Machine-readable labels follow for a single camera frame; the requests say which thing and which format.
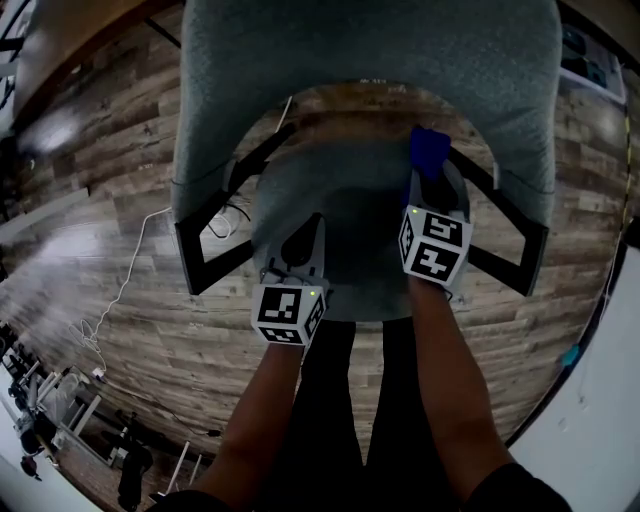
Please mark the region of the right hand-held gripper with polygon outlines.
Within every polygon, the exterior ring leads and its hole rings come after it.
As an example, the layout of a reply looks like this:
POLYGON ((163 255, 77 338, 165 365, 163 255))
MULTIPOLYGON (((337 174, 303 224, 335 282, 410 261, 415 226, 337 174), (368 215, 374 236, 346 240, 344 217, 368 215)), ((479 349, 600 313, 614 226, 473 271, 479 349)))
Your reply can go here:
POLYGON ((468 263, 473 225, 466 182, 459 169, 446 160, 436 183, 441 212, 425 205, 423 173, 413 168, 402 195, 407 206, 398 236, 405 274, 444 290, 448 301, 457 293, 468 263))

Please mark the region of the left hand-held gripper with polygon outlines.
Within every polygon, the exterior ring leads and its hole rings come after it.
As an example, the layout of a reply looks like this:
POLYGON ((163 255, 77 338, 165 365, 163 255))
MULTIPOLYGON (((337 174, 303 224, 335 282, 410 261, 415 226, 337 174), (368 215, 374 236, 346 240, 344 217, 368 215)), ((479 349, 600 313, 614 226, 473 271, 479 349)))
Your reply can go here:
POLYGON ((266 343, 310 346, 328 310, 324 278, 326 222, 313 213, 279 249, 287 270, 266 266, 253 288, 251 326, 266 343))

